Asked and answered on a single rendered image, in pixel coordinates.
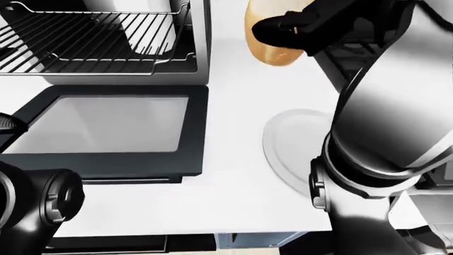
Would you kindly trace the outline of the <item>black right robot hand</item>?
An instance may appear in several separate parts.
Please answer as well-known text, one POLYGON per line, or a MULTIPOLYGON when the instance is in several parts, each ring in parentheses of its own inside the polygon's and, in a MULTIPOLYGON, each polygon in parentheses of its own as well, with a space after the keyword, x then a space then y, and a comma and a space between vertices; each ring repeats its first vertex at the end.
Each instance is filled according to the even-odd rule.
POLYGON ((337 42, 364 18, 373 25, 374 39, 384 42, 387 15, 396 0, 314 0, 302 11, 288 11, 252 27, 258 42, 305 51, 312 57, 337 42))

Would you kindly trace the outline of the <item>golden bread loaf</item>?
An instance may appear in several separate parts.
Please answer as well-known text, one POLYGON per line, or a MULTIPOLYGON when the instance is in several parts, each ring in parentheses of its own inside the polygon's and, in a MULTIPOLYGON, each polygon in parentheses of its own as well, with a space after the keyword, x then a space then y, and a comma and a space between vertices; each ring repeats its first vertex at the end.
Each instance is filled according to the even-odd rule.
POLYGON ((274 47, 258 42, 252 27, 265 18, 283 16, 288 11, 300 12, 314 0, 248 0, 244 17, 245 39, 251 54, 262 63, 283 67, 296 61, 303 50, 274 47))

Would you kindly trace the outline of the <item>white toaster oven body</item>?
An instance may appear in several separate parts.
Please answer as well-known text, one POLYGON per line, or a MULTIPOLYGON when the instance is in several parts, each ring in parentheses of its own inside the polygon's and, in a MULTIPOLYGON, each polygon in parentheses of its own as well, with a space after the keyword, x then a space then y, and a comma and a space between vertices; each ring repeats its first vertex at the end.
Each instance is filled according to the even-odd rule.
POLYGON ((106 75, 106 76, 17 76, 1 75, 4 77, 40 77, 50 84, 206 84, 209 79, 211 53, 211 20, 210 0, 84 0, 89 8, 112 10, 164 10, 167 4, 188 2, 191 6, 190 20, 195 40, 197 71, 194 73, 153 74, 153 75, 106 75))

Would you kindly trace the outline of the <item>black glass oven door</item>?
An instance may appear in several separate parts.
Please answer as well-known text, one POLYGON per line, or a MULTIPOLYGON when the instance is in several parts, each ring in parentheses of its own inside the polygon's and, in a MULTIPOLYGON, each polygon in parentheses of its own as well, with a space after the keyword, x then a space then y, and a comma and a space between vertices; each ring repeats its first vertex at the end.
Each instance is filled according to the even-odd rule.
POLYGON ((25 171, 70 169, 85 184, 180 183, 202 173, 204 85, 57 85, 13 116, 0 161, 25 171))

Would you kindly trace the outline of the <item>white round plate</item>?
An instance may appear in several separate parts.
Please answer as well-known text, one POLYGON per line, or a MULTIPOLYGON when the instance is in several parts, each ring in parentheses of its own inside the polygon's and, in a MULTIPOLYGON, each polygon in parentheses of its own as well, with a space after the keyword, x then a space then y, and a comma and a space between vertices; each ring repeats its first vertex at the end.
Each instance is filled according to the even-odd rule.
POLYGON ((333 115, 318 110, 286 110, 263 129, 263 152, 274 173, 302 196, 310 197, 311 160, 321 154, 333 115))

